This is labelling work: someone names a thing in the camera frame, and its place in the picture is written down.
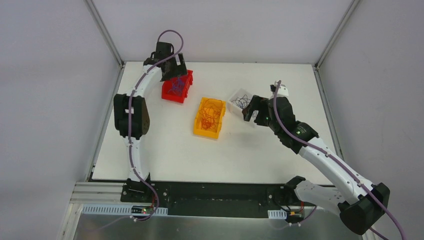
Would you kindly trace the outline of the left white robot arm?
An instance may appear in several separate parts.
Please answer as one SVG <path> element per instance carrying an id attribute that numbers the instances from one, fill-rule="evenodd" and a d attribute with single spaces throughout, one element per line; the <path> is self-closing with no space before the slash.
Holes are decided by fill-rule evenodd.
<path id="1" fill-rule="evenodd" d="M 114 127 L 123 137 L 129 160 L 126 186 L 140 202 L 149 201 L 153 195 L 144 149 L 150 128 L 147 95 L 156 84 L 187 73 L 183 54 L 171 43 L 158 41 L 155 51 L 143 62 L 139 80 L 126 93 L 117 93 L 113 98 Z"/>

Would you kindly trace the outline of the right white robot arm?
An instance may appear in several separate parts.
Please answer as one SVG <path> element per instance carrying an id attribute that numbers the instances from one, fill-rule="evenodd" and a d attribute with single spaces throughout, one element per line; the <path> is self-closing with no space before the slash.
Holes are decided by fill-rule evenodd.
<path id="1" fill-rule="evenodd" d="M 303 201 L 324 208 L 357 235 L 365 234 L 385 214 L 390 189 L 382 182 L 372 183 L 334 154 L 310 125 L 296 120 L 286 97 L 254 95 L 241 112 L 246 122 L 256 113 L 256 125 L 270 128 L 285 147 L 310 162 L 336 187 L 333 191 L 296 176 L 283 192 L 288 204 Z"/>

